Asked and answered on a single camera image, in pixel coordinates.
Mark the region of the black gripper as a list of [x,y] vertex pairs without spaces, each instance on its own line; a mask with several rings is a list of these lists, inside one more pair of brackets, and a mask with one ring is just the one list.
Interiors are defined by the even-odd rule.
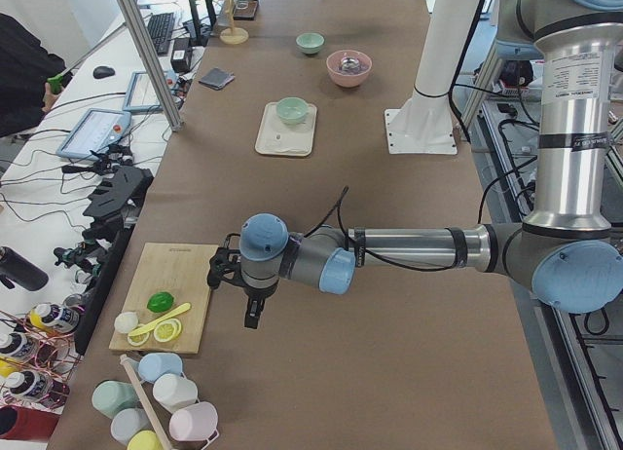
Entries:
[[241,288],[248,297],[244,314],[244,327],[257,329],[264,310],[266,299],[271,297],[277,288],[277,282],[269,287],[253,287],[242,277],[241,255],[238,248],[230,248],[232,237],[240,237],[239,233],[229,233],[215,254],[209,260],[209,272],[206,277],[210,289],[217,289],[221,282]]

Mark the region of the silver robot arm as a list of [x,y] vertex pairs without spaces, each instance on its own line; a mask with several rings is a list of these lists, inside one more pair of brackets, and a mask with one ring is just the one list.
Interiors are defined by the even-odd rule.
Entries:
[[258,325],[282,279],[342,294],[356,268],[383,263],[418,272],[472,267],[504,275],[570,314],[597,311],[622,288],[622,258],[602,216],[610,78],[622,38],[622,0],[500,0],[500,53],[534,46],[544,58],[532,211],[519,223],[471,229],[291,232],[277,216],[244,222],[237,248],[220,246],[207,283],[240,287],[244,323]]

